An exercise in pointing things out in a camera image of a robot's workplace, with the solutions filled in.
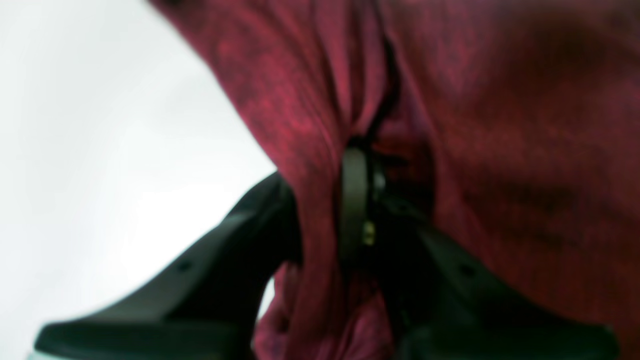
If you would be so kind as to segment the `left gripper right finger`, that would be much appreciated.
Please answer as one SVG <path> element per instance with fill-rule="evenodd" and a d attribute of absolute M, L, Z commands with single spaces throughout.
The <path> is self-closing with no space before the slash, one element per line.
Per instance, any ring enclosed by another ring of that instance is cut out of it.
<path fill-rule="evenodd" d="M 616 360 L 615 335 L 535 305 L 386 188 L 373 154 L 342 157 L 340 262 L 377 280 L 394 360 Z"/>

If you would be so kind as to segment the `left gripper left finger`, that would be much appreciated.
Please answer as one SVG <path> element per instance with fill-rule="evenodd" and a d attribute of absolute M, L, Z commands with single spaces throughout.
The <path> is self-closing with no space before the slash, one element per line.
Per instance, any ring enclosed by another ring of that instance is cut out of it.
<path fill-rule="evenodd" d="M 35 360 L 252 360 L 270 278 L 298 263 L 295 199 L 279 173 L 252 187 L 222 222 L 125 298 L 45 325 Z"/>

